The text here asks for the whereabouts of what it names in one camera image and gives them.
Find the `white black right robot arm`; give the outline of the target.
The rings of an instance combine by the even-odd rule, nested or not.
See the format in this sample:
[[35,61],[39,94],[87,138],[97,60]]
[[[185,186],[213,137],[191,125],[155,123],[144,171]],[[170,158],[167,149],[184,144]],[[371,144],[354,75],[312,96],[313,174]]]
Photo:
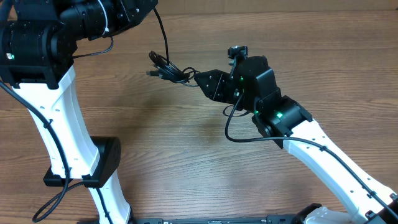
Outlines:
[[274,141],[304,163],[346,209],[328,218],[317,208],[305,222],[397,223],[397,194],[350,159],[303,106],[282,95],[264,56],[235,60],[229,73],[199,73],[195,81],[209,99],[253,114],[261,137],[246,142]]

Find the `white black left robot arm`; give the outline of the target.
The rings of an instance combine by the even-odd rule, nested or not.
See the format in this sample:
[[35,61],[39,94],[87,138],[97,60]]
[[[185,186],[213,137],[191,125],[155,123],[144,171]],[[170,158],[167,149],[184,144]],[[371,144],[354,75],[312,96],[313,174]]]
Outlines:
[[1,2],[1,86],[32,115],[50,157],[44,176],[64,192],[89,189],[100,223],[132,223],[117,168],[116,137],[91,137],[75,85],[77,42],[138,26],[156,0]]

